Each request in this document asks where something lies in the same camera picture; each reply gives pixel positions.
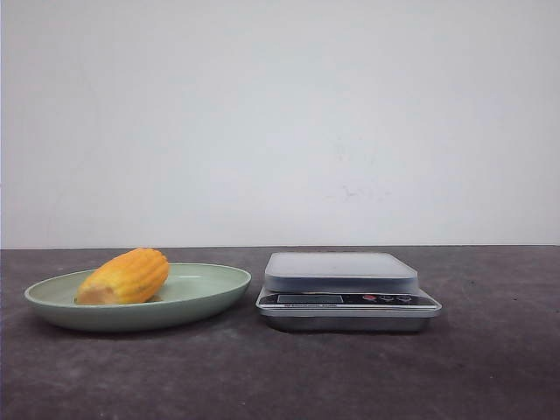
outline countertop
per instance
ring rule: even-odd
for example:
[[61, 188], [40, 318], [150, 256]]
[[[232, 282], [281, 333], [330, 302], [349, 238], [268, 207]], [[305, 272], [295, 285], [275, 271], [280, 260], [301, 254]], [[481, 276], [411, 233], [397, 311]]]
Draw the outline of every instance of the countertop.
[[[560, 418], [560, 247], [161, 248], [249, 271], [243, 298], [164, 330], [75, 332], [24, 290], [124, 249], [2, 251], [2, 419]], [[420, 333], [287, 333], [255, 301], [272, 252], [373, 250], [444, 306]]]

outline white wall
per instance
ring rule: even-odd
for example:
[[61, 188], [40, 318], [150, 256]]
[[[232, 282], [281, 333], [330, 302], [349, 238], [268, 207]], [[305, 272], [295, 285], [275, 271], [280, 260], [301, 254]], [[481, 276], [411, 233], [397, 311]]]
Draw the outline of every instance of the white wall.
[[560, 243], [560, 2], [2, 18], [4, 248]]

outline plate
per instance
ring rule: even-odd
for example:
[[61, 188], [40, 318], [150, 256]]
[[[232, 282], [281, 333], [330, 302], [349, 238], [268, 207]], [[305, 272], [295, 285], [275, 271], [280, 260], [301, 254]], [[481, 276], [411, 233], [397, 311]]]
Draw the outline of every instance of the plate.
[[93, 270], [49, 278], [25, 291], [34, 312], [56, 326], [128, 332], [178, 326], [225, 311], [245, 292], [251, 275], [235, 267], [170, 263], [156, 296], [143, 304], [75, 304], [78, 286]]

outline kitchen scale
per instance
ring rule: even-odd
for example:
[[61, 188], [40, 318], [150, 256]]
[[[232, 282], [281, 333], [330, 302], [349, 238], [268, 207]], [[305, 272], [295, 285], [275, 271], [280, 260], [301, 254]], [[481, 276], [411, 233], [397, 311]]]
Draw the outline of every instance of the kitchen scale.
[[441, 304], [391, 254], [283, 252], [269, 259], [256, 307], [283, 331], [423, 330]]

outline yellow fruit skin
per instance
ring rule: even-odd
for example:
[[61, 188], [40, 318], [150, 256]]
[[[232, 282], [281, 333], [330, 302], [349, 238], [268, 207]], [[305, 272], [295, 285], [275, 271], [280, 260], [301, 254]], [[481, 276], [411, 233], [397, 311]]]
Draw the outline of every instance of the yellow fruit skin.
[[136, 248], [105, 262], [78, 288], [78, 305], [140, 304], [151, 298], [169, 274], [161, 252]]

